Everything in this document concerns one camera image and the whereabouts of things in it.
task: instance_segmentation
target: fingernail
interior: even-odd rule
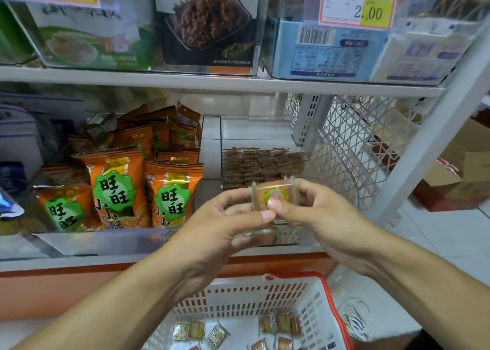
[[[266,210],[266,211],[260,211],[260,213],[262,214],[262,219],[264,220],[265,223],[270,222],[275,218],[274,211]]]
[[[282,203],[277,199],[274,198],[269,199],[269,201],[267,202],[267,207],[275,212],[278,213],[282,212]]]

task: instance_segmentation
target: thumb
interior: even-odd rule
[[[312,224],[316,221],[316,212],[312,207],[300,207],[285,201],[269,199],[267,208],[287,221]]]
[[[223,223],[226,232],[235,236],[248,231],[262,230],[267,228],[267,223],[275,218],[276,214],[273,211],[255,211],[242,213],[234,216],[220,217],[219,221]]]

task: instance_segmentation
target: blue packaging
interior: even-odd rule
[[[281,20],[272,76],[368,81],[388,33]]]

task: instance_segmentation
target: clear plastic wrapper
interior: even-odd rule
[[[230,336],[230,333],[218,322],[206,337],[206,342],[211,349],[217,350],[228,336]]]

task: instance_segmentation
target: snack package photo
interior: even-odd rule
[[[193,194],[204,164],[144,161],[144,177],[153,197],[153,227],[180,227],[193,214]]]
[[[155,0],[169,65],[251,67],[258,0]]]
[[[143,190],[143,156],[138,148],[77,154],[90,174],[103,229],[149,227]]]
[[[33,186],[36,197],[61,232],[96,230],[101,222],[95,214],[92,188],[78,183]]]

